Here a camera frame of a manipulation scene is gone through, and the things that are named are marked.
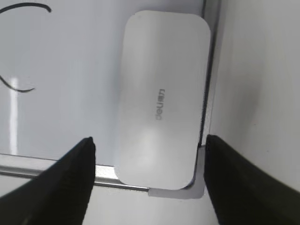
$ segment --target black marker line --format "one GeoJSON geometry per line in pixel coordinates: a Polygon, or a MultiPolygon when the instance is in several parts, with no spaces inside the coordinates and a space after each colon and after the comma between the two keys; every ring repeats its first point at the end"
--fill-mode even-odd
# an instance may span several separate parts
{"type": "Polygon", "coordinates": [[[36,2],[23,2],[23,3],[17,3],[11,6],[7,6],[3,9],[0,9],[0,14],[9,11],[11,9],[20,8],[20,7],[40,7],[46,9],[49,13],[52,12],[52,9],[45,4],[36,3],[36,2]]]}
{"type": "MultiPolygon", "coordinates": [[[[11,9],[20,8],[20,7],[40,7],[40,8],[46,9],[49,13],[52,12],[52,9],[49,6],[45,5],[45,4],[36,3],[36,2],[24,2],[24,3],[18,3],[18,4],[14,4],[14,5],[11,5],[11,6],[4,7],[3,9],[0,9],[0,14],[4,13],[6,11],[9,11],[11,9]]],[[[0,80],[9,89],[20,92],[20,93],[27,93],[27,92],[30,92],[30,91],[34,90],[34,88],[28,89],[28,90],[16,89],[16,88],[12,87],[9,83],[7,83],[2,76],[0,76],[0,80]]]]}
{"type": "Polygon", "coordinates": [[[5,86],[7,86],[9,89],[18,91],[18,92],[20,92],[20,93],[27,93],[27,92],[30,92],[30,91],[34,90],[34,88],[31,88],[31,89],[28,89],[28,90],[20,90],[20,89],[16,89],[16,88],[10,86],[10,84],[7,83],[7,82],[3,79],[2,76],[0,76],[0,80],[1,80],[1,81],[5,84],[5,86]]]}

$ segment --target handwritten curve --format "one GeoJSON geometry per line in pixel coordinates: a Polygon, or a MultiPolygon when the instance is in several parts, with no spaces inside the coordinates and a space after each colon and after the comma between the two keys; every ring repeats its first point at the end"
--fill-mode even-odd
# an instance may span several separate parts
{"type": "MultiPolygon", "coordinates": [[[[40,8],[46,9],[49,13],[52,12],[52,9],[48,5],[45,5],[45,4],[42,4],[42,3],[36,3],[36,2],[23,2],[23,3],[13,4],[11,6],[7,6],[7,7],[4,7],[2,9],[0,9],[0,14],[4,13],[6,11],[9,11],[11,9],[20,8],[20,7],[40,7],[40,8]]],[[[34,88],[31,88],[31,89],[28,89],[28,90],[16,89],[16,88],[12,87],[8,82],[6,82],[5,79],[2,76],[0,76],[0,80],[9,89],[20,92],[20,93],[28,93],[28,92],[34,90],[34,88]]]]}

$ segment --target white surface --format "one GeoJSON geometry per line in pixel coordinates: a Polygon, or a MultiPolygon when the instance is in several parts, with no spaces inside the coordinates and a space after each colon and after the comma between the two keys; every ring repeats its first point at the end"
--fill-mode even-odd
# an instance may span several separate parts
{"type": "MultiPolygon", "coordinates": [[[[0,196],[27,180],[0,176],[0,196]]],[[[209,196],[197,200],[94,187],[83,225],[217,225],[209,196]]]]}
{"type": "Polygon", "coordinates": [[[211,133],[300,191],[300,1],[230,0],[211,133]]]}
{"type": "MultiPolygon", "coordinates": [[[[23,0],[1,0],[0,8],[23,0]]],[[[0,15],[0,153],[58,159],[93,136],[113,165],[120,53],[126,21],[143,9],[198,14],[201,0],[37,0],[0,15]]]]}
{"type": "Polygon", "coordinates": [[[179,190],[194,176],[210,29],[199,16],[142,11],[125,29],[115,170],[179,190]]]}

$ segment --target wall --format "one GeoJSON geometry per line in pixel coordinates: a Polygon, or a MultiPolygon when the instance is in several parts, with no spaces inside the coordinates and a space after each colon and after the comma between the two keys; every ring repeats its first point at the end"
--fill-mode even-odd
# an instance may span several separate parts
{"type": "Polygon", "coordinates": [[[229,0],[210,132],[300,191],[300,1],[229,0]]]}

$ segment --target whiteboard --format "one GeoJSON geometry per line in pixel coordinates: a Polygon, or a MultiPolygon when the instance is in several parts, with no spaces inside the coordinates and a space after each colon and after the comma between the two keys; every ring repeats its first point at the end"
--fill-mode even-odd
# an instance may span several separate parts
{"type": "MultiPolygon", "coordinates": [[[[25,2],[2,0],[0,8],[25,2]]],[[[120,53],[141,10],[199,14],[199,0],[44,0],[0,14],[0,153],[58,159],[92,136],[114,165],[120,53]]]]}

